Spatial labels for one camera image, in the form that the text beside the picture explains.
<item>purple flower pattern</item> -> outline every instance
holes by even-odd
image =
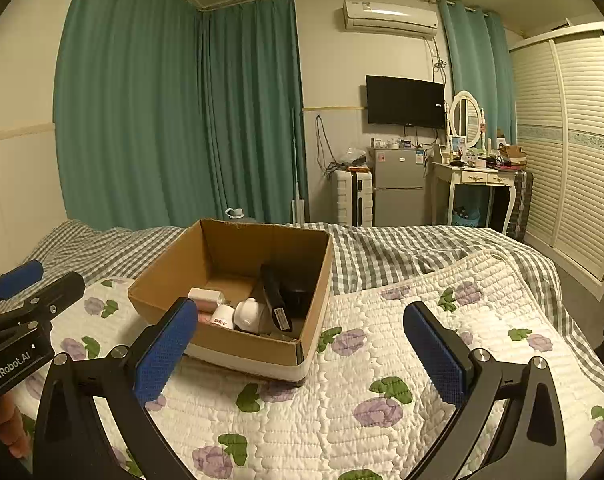
[[[364,346],[365,337],[364,330],[361,328],[347,330],[335,337],[335,340],[331,343],[331,348],[336,354],[348,357]]]
[[[396,288],[388,288],[380,293],[380,296],[387,301],[391,300],[403,300],[410,295],[411,289],[408,285],[398,286]]]
[[[35,400],[40,400],[42,388],[44,388],[44,377],[35,372],[24,380],[24,386],[31,397]]]
[[[113,450],[113,453],[115,455],[115,460],[118,461],[118,465],[122,469],[126,469],[127,468],[127,458],[124,456],[124,453],[122,453],[117,447],[111,446],[111,449]]]
[[[91,316],[98,316],[104,309],[104,302],[99,298],[88,298],[84,300],[84,309]]]
[[[402,406],[384,397],[365,400],[353,410],[353,416],[364,428],[390,428],[402,419],[402,415]]]
[[[604,449],[604,420],[599,420],[595,423],[590,435],[593,445]]]
[[[233,471],[231,457],[219,446],[193,450],[193,466],[211,478],[229,478]]]
[[[553,342],[540,334],[527,335],[527,342],[537,352],[549,352],[553,350]]]
[[[148,412],[159,412],[163,407],[166,406],[166,397],[163,394],[160,394],[156,400],[150,400],[144,407]]]
[[[460,339],[466,346],[469,346],[473,343],[473,334],[471,334],[468,330],[464,330],[464,332],[460,332]]]
[[[86,348],[84,345],[75,339],[67,337],[60,343],[62,349],[71,356],[73,361],[81,361],[86,359]]]
[[[295,392],[295,386],[284,381],[271,381],[260,386],[260,398],[264,402],[284,402],[285,400],[291,400]]]
[[[456,301],[458,305],[477,303],[482,298],[482,291],[477,283],[462,282],[456,287]]]

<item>oval mirror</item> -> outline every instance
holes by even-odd
[[[449,120],[453,135],[466,137],[468,148],[480,140],[480,107],[466,90],[458,92],[453,98]]]

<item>picture frame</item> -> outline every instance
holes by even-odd
[[[448,136],[448,146],[451,148],[453,156],[464,157],[466,155],[466,137],[464,136]]]

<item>human hand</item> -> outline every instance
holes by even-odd
[[[0,397],[0,441],[9,447],[9,452],[16,458],[24,458],[31,451],[22,415],[11,393]]]

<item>wardrobe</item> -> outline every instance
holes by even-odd
[[[534,174],[525,242],[604,293],[604,22],[511,48],[517,139]]]

